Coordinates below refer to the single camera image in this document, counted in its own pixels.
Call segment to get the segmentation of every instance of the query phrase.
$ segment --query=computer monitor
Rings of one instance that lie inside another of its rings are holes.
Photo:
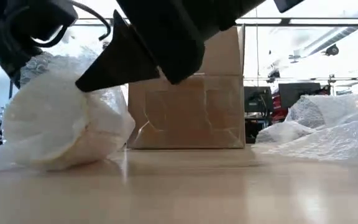
[[[245,112],[273,112],[273,98],[270,87],[244,86]]]
[[[301,95],[315,95],[320,89],[320,83],[278,84],[281,108],[290,108],[301,98]]]

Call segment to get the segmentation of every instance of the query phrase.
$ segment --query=brown cardboard box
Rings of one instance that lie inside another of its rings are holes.
[[[129,85],[136,121],[132,149],[230,149],[245,146],[242,56],[237,29],[206,43],[203,66],[179,85],[166,79]]]

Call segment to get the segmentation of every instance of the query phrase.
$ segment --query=wooden table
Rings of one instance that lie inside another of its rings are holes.
[[[0,172],[0,224],[357,223],[358,165],[132,151],[119,165]]]

